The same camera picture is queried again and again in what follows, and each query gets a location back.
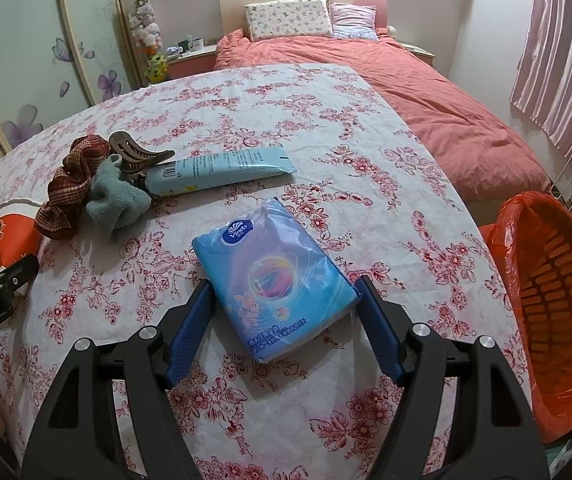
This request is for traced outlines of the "white mug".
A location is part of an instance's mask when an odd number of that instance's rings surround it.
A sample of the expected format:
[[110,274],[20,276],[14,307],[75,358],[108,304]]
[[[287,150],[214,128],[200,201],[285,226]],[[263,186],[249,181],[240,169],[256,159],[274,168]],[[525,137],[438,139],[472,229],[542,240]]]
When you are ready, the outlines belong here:
[[193,38],[188,41],[188,48],[190,52],[201,51],[205,44],[202,38]]

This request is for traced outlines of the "brown hair clip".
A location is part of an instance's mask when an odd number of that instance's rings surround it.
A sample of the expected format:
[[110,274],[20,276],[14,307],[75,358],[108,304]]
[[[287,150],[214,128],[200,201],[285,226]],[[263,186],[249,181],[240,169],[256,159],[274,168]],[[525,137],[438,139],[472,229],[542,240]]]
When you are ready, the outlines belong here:
[[153,166],[167,162],[173,150],[150,152],[134,141],[126,131],[115,131],[108,140],[111,152],[121,157],[120,169],[124,174],[139,174]]

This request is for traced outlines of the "salmon pink duvet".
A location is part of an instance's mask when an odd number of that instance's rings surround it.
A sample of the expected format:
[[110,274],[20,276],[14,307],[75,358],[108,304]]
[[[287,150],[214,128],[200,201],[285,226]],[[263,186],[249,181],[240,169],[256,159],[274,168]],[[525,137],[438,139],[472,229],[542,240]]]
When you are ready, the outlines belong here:
[[315,36],[252,41],[241,29],[216,47],[215,67],[348,65],[397,112],[466,203],[548,192],[550,178],[524,139],[450,79],[389,37]]

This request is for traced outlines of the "plush toy tower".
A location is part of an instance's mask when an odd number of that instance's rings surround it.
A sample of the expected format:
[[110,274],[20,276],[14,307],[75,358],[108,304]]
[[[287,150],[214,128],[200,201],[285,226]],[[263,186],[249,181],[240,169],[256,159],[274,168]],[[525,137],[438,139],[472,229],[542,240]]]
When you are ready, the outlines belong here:
[[135,60],[144,84],[167,80],[167,58],[161,29],[151,0],[127,0],[128,28]]

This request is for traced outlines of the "light blue tube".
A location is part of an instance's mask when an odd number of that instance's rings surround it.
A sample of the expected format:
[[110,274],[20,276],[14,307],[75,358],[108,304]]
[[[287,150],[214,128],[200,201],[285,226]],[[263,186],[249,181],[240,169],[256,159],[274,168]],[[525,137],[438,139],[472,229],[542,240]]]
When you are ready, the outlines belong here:
[[245,148],[164,162],[146,172],[145,189],[154,196],[176,196],[231,184],[294,174],[283,148]]

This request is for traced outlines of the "right nightstand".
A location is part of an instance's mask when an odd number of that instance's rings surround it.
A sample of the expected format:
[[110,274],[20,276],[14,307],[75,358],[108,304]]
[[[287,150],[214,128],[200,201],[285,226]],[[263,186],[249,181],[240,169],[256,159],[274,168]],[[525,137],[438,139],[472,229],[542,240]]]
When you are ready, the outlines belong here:
[[407,44],[406,42],[401,42],[401,46],[409,53],[412,53],[412,55],[415,55],[416,58],[419,58],[420,61],[423,61],[429,66],[434,66],[435,55],[433,55],[431,52],[422,47],[416,46],[416,44]]

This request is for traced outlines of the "floral pink tablecloth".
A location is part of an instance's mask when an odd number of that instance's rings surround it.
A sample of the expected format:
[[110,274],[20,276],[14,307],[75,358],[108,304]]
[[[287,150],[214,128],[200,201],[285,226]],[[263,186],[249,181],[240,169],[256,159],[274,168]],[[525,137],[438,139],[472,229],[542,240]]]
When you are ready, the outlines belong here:
[[118,232],[83,222],[42,245],[37,278],[0,326],[16,456],[73,344],[158,324],[202,278],[223,301],[167,399],[205,478],[367,476],[402,391],[356,313],[317,302],[359,278],[442,337],[494,338],[528,387],[506,290],[463,200],[400,107],[351,68],[235,68],[88,108],[0,159],[0,206],[45,203],[74,141],[118,130],[202,162],[277,148],[293,171],[162,198]]

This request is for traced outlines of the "sliding wardrobe with flowers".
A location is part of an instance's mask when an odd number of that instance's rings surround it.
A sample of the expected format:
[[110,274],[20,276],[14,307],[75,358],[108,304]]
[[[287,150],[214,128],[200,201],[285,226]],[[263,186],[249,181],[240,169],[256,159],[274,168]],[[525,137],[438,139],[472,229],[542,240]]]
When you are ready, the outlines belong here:
[[0,0],[0,159],[138,86],[120,0]]

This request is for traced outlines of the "pink curtain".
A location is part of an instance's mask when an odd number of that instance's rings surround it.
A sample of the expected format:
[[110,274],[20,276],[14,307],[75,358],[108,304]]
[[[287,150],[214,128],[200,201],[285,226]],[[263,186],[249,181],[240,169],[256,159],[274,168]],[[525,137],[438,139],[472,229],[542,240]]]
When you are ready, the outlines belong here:
[[572,0],[532,0],[510,103],[572,152]]

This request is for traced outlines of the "orange paper cup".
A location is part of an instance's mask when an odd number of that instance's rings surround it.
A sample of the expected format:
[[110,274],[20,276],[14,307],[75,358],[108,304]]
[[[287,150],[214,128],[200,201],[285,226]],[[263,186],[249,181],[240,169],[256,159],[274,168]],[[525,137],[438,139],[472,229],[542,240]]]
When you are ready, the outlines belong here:
[[39,203],[13,198],[0,204],[0,272],[26,255],[36,256],[43,235],[35,227]]

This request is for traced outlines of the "striped pink pillow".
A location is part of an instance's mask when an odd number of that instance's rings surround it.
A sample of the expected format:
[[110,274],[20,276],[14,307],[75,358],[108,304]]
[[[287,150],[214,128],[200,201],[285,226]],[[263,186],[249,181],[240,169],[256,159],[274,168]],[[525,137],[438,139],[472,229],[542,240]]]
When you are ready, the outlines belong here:
[[378,39],[376,6],[358,6],[328,0],[328,12],[335,39]]

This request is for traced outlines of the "pink left nightstand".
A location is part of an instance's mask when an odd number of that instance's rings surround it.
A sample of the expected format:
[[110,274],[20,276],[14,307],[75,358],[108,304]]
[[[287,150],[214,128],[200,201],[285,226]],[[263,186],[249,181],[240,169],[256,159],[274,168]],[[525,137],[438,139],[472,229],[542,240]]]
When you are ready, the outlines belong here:
[[172,79],[179,79],[212,72],[216,60],[216,47],[206,46],[201,50],[187,52],[167,62],[167,73]]

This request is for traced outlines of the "brown striped scrunchie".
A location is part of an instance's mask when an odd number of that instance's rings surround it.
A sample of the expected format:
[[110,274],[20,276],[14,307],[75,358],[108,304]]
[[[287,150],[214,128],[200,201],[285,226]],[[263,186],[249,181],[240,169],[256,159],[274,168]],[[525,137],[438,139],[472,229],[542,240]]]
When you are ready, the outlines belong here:
[[48,184],[48,200],[35,216],[38,232],[51,240],[66,240],[76,233],[92,178],[109,153],[109,143],[97,134],[74,140]]

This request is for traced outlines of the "blue tissue pack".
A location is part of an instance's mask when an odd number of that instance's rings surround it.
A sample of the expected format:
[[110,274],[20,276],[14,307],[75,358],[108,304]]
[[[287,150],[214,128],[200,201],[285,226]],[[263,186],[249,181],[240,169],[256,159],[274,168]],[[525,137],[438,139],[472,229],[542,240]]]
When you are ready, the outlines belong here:
[[273,197],[191,242],[254,361],[295,350],[348,314],[359,293]]

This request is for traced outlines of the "floral white pillow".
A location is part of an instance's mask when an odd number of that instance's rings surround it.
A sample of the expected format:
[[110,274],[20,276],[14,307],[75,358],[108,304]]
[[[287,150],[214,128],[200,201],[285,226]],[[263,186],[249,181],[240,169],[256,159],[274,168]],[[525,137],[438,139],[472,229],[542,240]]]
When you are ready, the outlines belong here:
[[278,37],[331,37],[327,0],[275,0],[245,5],[252,41]]

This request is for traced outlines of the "orange plastic basket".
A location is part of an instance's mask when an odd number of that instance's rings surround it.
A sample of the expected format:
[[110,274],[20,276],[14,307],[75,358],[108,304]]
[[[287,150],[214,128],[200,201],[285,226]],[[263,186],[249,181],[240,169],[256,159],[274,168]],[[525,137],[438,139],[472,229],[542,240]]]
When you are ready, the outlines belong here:
[[481,233],[525,347],[534,418],[552,443],[572,431],[572,215],[551,195],[523,192]]

